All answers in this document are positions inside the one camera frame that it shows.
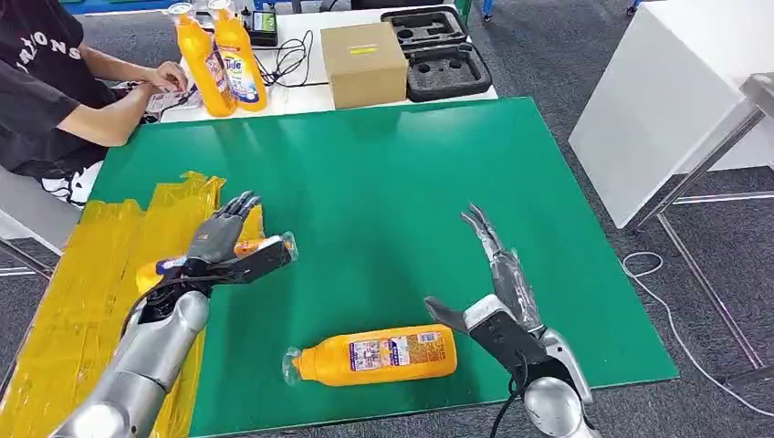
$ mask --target cardboard box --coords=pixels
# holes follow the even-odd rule
[[[389,23],[320,30],[337,109],[406,99],[408,61]]]

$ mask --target plastic wrap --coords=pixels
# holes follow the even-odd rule
[[[46,437],[89,394],[108,364],[144,264],[185,253],[225,182],[189,172],[156,186],[148,211],[131,200],[90,202],[41,301],[0,403],[0,436]],[[241,240],[262,237],[261,208]],[[167,396],[152,437],[184,437],[193,412],[204,333]]]

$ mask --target white cable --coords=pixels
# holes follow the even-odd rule
[[[639,274],[633,274],[632,271],[629,270],[629,267],[626,266],[626,262],[628,262],[632,257],[648,256],[648,255],[649,256],[653,256],[653,257],[658,259],[658,265],[656,265],[654,268],[652,268],[650,270],[647,270],[645,272],[639,273]],[[738,395],[737,393],[733,392],[732,390],[727,388],[725,385],[723,385],[719,381],[715,380],[715,378],[710,376],[709,373],[706,372],[701,367],[701,365],[698,364],[698,362],[696,362],[696,359],[694,358],[694,355],[691,354],[691,351],[688,349],[688,347],[685,346],[685,343],[683,342],[683,339],[680,338],[680,335],[677,333],[677,328],[675,327],[675,321],[672,319],[672,309],[670,309],[669,306],[667,306],[667,304],[661,298],[659,298],[656,294],[651,292],[651,289],[649,289],[645,284],[643,284],[643,281],[640,280],[640,277],[648,276],[648,275],[654,273],[655,271],[661,269],[661,267],[663,265],[664,265],[664,259],[660,255],[658,255],[656,253],[652,253],[650,251],[641,251],[641,252],[637,252],[637,253],[631,253],[631,254],[627,255],[626,257],[624,257],[623,260],[621,261],[621,267],[623,268],[623,272],[627,276],[633,278],[634,281],[636,281],[637,284],[640,285],[640,287],[645,292],[648,293],[648,295],[653,297],[656,301],[661,303],[662,306],[664,306],[664,308],[666,309],[666,316],[669,318],[669,327],[672,328],[672,333],[675,335],[675,339],[677,339],[677,342],[680,344],[680,347],[683,348],[683,351],[685,352],[685,355],[688,356],[688,358],[691,360],[691,363],[694,364],[696,369],[699,370],[699,372],[701,372],[704,375],[704,377],[706,377],[709,381],[714,383],[715,386],[717,386],[721,390],[725,391],[731,397],[739,400],[739,402],[741,402],[742,404],[747,406],[750,410],[755,411],[757,413],[760,413],[762,415],[766,415],[767,417],[774,417],[774,412],[763,411],[762,409],[759,409],[759,408],[753,406],[749,401],[743,399],[740,395]]]

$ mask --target bottle cap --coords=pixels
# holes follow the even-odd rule
[[[234,2],[231,0],[210,0],[208,6],[216,20],[227,20],[236,15]]]
[[[187,23],[194,20],[194,6],[190,3],[175,3],[167,8],[167,15],[172,17],[175,24]]]
[[[301,380],[301,373],[298,362],[301,358],[301,350],[290,347],[282,358],[282,378],[288,385],[295,385]]]

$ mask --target green cutting board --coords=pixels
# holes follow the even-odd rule
[[[423,298],[466,308],[491,292],[459,213],[481,206],[518,250],[540,313],[592,387],[676,377],[650,320],[531,99],[143,126],[111,150],[92,197],[147,203],[195,170],[224,198],[263,196],[268,233],[297,263],[212,299],[191,436],[419,412],[507,396],[507,375],[457,336],[449,377],[290,387],[290,346],[430,323]]]

